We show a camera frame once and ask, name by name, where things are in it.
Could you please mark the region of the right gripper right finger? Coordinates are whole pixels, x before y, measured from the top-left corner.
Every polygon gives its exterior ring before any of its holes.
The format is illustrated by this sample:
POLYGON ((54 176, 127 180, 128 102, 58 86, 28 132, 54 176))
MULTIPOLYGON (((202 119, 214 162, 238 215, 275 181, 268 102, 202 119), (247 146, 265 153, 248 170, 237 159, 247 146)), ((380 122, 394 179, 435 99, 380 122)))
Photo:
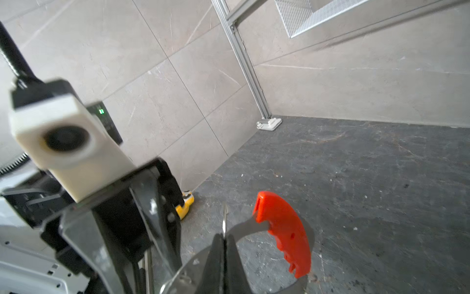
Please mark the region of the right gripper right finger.
POLYGON ((232 235, 227 235, 225 238, 224 259, 224 294, 252 294, 235 238, 232 235))

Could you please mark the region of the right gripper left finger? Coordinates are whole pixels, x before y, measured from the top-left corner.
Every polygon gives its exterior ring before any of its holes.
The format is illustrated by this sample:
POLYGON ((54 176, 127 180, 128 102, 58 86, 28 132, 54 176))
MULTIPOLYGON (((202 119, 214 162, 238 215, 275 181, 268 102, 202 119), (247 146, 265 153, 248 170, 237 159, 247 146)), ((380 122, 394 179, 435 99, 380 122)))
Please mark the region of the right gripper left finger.
POLYGON ((225 275, 225 239, 216 234, 204 266, 196 294, 223 294, 225 275))

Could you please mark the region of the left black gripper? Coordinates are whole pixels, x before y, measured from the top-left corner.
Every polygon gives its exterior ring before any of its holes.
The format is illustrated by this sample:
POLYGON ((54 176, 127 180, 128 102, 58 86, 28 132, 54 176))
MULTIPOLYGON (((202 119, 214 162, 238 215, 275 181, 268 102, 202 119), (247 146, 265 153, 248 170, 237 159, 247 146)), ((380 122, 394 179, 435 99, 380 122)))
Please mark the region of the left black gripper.
POLYGON ((145 253, 158 250, 170 273, 181 268, 182 192, 157 158, 84 201, 54 210, 41 238, 59 262, 90 278, 89 294, 143 294, 145 253))

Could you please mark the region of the metal keyring holder red handle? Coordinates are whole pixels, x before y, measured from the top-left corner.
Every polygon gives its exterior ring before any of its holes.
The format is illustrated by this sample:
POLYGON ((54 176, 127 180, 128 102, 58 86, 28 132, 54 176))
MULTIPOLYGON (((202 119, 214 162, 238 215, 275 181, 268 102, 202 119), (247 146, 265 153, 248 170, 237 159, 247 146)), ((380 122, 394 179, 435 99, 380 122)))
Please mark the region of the metal keyring holder red handle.
MULTIPOLYGON (((315 233, 287 200, 262 191, 247 220, 228 227, 227 217, 225 210, 219 234, 234 236, 253 294, 307 293, 315 233)), ((160 293, 195 294, 211 245, 189 259, 160 293)))

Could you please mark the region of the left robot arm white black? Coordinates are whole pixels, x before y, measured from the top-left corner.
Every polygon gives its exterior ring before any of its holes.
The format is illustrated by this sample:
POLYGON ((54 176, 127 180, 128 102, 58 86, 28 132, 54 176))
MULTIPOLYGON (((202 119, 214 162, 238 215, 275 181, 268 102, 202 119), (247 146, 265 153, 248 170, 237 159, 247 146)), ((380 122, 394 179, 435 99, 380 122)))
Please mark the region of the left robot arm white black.
POLYGON ((143 294, 156 249, 181 268, 182 191, 156 158, 73 199, 44 171, 1 185, 1 288, 14 294, 143 294))

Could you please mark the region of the yellow red plush toy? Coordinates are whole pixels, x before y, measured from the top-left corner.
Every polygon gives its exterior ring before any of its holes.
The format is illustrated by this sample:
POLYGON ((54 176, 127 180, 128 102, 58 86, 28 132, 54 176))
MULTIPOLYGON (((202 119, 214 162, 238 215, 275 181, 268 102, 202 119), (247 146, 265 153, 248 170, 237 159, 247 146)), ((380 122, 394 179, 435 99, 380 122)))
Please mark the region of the yellow red plush toy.
POLYGON ((183 198, 184 204, 178 205, 175 208, 180 220, 183 220, 187 216, 190 210, 190 207, 194 204, 194 201, 195 201, 192 191, 184 191, 182 193, 182 198, 183 198))

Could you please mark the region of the white wall socket box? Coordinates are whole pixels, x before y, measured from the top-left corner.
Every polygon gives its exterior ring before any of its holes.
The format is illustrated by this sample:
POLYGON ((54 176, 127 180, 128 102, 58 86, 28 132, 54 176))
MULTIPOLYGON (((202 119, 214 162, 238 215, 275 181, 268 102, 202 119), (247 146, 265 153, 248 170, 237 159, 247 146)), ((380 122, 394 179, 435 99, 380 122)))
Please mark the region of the white wall socket box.
POLYGON ((281 118, 262 119, 257 122, 257 129, 262 131, 275 131, 281 123, 281 118))

